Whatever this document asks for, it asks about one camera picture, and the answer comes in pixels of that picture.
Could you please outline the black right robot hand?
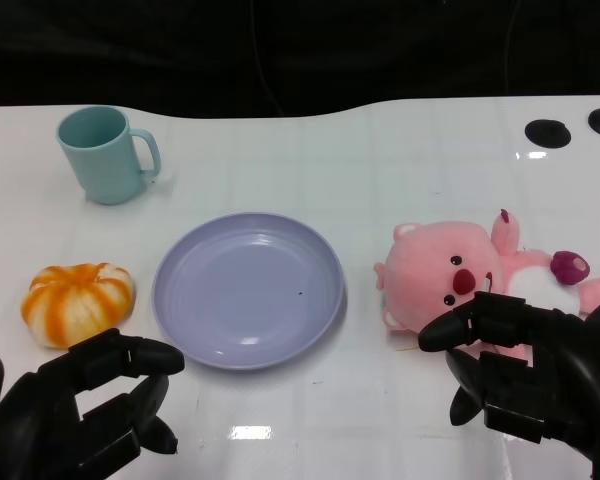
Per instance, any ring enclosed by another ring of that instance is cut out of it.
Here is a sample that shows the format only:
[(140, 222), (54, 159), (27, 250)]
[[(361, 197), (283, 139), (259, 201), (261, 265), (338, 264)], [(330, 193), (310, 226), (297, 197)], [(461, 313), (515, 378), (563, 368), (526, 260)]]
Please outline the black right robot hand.
[(489, 429), (563, 442), (600, 479), (600, 306), (581, 319), (478, 292), (423, 328), (418, 344), (444, 352), (460, 385), (452, 425), (482, 414)]

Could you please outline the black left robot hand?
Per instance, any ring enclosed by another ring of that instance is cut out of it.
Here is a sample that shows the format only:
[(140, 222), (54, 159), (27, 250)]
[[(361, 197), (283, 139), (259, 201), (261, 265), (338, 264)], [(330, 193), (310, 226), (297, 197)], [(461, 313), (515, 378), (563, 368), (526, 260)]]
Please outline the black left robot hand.
[(112, 328), (2, 390), (0, 479), (106, 479), (143, 450), (177, 451), (158, 411), (169, 378), (184, 369), (177, 348)]

